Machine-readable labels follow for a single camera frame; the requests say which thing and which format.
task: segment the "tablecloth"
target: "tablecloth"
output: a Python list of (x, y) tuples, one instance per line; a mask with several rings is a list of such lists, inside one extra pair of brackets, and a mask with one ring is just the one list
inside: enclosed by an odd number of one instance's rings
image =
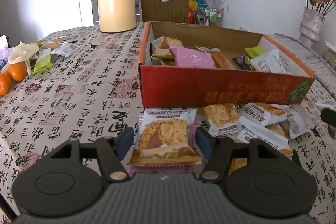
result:
[[(146, 23), (121, 34), (103, 34), (96, 26), (56, 32), (45, 40), (59, 36), (76, 39), (81, 48), (71, 58), (59, 57), (53, 68), (17, 83), (7, 95), (0, 97), (0, 193), (18, 213), (11, 185), (18, 174), (37, 162), (68, 138), (92, 142), (101, 136), (116, 136), (127, 126), (138, 131), (143, 112), (139, 89), (137, 58)], [(311, 64), (311, 52), (298, 42), (282, 36), (273, 39)], [(312, 70), (319, 76), (313, 84), (304, 107), (311, 102), (334, 99), (322, 81), (329, 69), (316, 60)], [(318, 197), (310, 215), (320, 223), (334, 223), (336, 188), (336, 143), (316, 118), (316, 128), (290, 141), (293, 160), (302, 165), (316, 180)], [(131, 151), (123, 161), (127, 167)], [(98, 171), (94, 160), (84, 159)], [(6, 217), (0, 216), (2, 223)]]

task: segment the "open box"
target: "open box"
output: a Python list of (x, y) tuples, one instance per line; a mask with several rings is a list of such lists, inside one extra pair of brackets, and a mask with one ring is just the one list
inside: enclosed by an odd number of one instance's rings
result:
[[(245, 48), (278, 48), (288, 72), (184, 68), (152, 65), (150, 42), (161, 37), (178, 39), (185, 47), (217, 47), (226, 57), (246, 53)], [(314, 82), (314, 74), (287, 49), (266, 35), (167, 22), (148, 22), (139, 60), (139, 77), (144, 107), (204, 107), (216, 103), (299, 104)]]

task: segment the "pink vase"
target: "pink vase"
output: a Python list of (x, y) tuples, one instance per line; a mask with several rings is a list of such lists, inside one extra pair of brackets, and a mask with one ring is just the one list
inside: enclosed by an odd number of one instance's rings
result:
[(323, 15), (313, 9), (305, 7), (299, 27), (301, 33), (299, 41), (301, 41), (303, 45), (314, 49), (315, 43), (320, 41), (321, 38), (323, 21)]

